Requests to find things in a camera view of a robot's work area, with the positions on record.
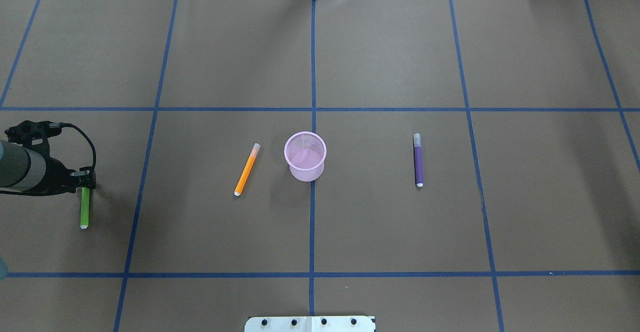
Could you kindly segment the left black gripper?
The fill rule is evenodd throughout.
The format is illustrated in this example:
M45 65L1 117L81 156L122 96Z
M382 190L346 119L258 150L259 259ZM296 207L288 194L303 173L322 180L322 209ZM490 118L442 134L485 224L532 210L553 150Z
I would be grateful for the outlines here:
M78 188L97 188L96 183L90 182L90 166L83 166L79 170L69 169L61 161L50 157L46 157L45 162L45 195L75 193Z

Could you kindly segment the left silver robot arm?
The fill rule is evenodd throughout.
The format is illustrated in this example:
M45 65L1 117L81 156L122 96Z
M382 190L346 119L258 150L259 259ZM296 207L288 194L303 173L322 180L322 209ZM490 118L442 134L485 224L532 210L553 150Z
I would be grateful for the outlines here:
M2 194L45 197L98 187L96 174L89 166L69 169L55 158L6 141L1 141L0 154Z

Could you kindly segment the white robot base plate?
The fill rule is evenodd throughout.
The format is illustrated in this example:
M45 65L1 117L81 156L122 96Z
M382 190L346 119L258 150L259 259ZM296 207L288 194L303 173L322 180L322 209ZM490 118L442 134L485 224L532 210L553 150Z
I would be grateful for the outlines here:
M376 331L374 316L256 316L247 319L244 331Z

